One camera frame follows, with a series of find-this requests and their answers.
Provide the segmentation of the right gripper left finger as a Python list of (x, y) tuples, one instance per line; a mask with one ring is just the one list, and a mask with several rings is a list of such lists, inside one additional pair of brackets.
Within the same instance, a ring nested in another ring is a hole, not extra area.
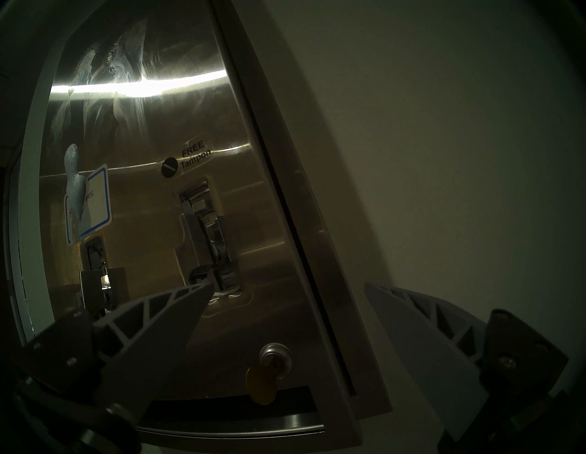
[(53, 395), (104, 409), (117, 404), (137, 423), (213, 293), (203, 281), (124, 303), (98, 320), (77, 308), (22, 349), (22, 368)]

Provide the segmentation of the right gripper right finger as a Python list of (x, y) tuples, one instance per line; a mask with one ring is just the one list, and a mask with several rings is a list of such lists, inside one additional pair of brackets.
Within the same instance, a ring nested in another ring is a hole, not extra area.
[(544, 398), (568, 357), (512, 312), (483, 322), (438, 297), (365, 283), (400, 362), (439, 416), (441, 440), (507, 440), (508, 421)]

